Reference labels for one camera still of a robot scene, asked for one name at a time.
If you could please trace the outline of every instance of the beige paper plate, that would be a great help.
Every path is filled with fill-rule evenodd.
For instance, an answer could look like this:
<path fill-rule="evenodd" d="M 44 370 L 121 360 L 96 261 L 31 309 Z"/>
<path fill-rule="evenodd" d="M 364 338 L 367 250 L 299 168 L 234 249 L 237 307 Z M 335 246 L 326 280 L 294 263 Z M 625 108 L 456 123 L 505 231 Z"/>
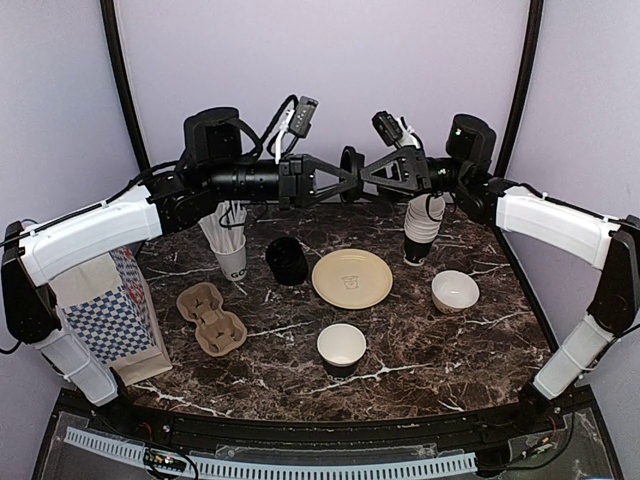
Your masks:
<path fill-rule="evenodd" d="M 325 301 L 349 310 L 381 302 L 393 286 L 393 274 L 385 261 L 356 249 L 338 250 L 321 258 L 311 280 Z"/>

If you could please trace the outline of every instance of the dark marble surface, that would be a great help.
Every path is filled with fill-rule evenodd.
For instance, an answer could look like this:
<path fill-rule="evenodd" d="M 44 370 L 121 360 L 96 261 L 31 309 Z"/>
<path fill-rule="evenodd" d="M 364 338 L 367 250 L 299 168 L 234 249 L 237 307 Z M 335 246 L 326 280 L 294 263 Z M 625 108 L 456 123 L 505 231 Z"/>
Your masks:
<path fill-rule="evenodd" d="M 130 387 L 136 403 L 244 419 L 346 421 L 516 401 L 518 388 L 549 357 L 546 341 L 492 233 L 450 207 L 445 218 L 427 263 L 415 268 L 402 261 L 402 206 L 270 209 L 247 227 L 249 273 L 238 284 L 224 278 L 199 227 L 146 244 L 139 262 L 174 369 Z M 278 285 L 264 252 L 283 235 L 300 239 L 310 267 L 342 248 L 379 255 L 394 275 L 390 295 L 372 308 L 346 311 L 320 299 L 310 280 Z M 430 284 L 445 269 L 477 281 L 474 307 L 456 315 L 435 310 Z M 249 331 L 226 357 L 206 355 L 194 324 L 175 306 L 180 292 L 203 281 L 220 289 L 224 308 Z M 316 351 L 317 335 L 337 322 L 360 328 L 369 344 L 356 375 L 342 382 L 326 376 Z"/>

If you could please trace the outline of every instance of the blue checkered pattern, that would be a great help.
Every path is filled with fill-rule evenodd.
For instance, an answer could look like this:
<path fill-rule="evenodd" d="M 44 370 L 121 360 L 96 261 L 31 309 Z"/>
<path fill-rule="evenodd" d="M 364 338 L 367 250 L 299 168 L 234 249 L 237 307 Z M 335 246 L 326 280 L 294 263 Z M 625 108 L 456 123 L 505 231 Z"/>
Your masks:
<path fill-rule="evenodd" d="M 67 320 L 106 365 L 155 345 L 138 265 L 126 248 L 111 252 L 122 285 L 90 302 L 63 309 Z"/>

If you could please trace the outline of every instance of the checkered paper bag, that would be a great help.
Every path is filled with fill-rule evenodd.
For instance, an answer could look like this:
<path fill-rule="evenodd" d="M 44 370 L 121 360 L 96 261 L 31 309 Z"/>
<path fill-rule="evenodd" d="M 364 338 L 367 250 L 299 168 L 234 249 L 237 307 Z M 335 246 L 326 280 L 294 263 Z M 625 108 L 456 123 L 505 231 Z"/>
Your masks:
<path fill-rule="evenodd" d="M 131 250 L 89 260 L 50 285 L 71 327 L 125 385 L 171 369 L 149 287 Z"/>

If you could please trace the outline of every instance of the logo on plate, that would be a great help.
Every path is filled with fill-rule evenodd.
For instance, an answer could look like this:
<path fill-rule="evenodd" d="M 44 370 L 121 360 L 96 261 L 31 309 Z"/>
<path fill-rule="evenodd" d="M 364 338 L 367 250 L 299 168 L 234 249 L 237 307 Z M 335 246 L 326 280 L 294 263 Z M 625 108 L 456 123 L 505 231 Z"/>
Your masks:
<path fill-rule="evenodd" d="M 357 275 L 349 275 L 346 277 L 342 277 L 342 282 L 347 290 L 356 290 L 358 288 L 358 277 Z"/>

